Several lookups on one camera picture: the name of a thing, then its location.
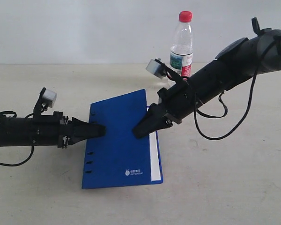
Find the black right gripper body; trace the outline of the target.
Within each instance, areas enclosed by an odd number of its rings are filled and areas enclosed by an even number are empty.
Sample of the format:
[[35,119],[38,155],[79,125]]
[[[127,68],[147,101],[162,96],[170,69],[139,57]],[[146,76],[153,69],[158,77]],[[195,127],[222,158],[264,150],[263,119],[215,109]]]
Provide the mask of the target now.
[[202,85],[203,82],[198,79],[188,78],[157,92],[159,101],[156,115],[160,128],[182,123],[186,116],[203,106]]

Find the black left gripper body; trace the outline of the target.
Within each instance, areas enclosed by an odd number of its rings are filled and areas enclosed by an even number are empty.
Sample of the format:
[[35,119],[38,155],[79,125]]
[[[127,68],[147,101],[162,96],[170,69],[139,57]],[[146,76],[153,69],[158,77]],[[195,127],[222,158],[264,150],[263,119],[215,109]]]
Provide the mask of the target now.
[[74,145],[74,124],[68,116],[63,115],[63,112],[54,111],[54,118],[57,120],[58,148],[67,148],[69,145]]

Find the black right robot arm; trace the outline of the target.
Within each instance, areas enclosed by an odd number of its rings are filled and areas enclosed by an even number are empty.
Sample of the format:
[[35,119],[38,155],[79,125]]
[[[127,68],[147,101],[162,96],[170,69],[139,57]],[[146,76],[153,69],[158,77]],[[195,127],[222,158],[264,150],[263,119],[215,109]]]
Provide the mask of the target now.
[[159,59],[151,60],[147,70],[157,77],[169,76],[175,85],[158,91],[160,102],[152,103],[133,128],[137,138],[181,124],[190,114],[225,91],[259,74],[281,71],[281,30],[264,29],[252,39],[241,38],[222,50],[216,58],[190,77],[180,77]]

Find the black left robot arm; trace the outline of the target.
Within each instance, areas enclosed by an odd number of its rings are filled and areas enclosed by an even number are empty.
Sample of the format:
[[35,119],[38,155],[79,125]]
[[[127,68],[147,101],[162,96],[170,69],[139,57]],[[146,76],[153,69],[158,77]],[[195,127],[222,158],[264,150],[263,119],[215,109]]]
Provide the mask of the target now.
[[80,141],[104,136],[106,126],[69,119],[63,112],[25,118],[0,113],[0,147],[56,146],[66,148]]

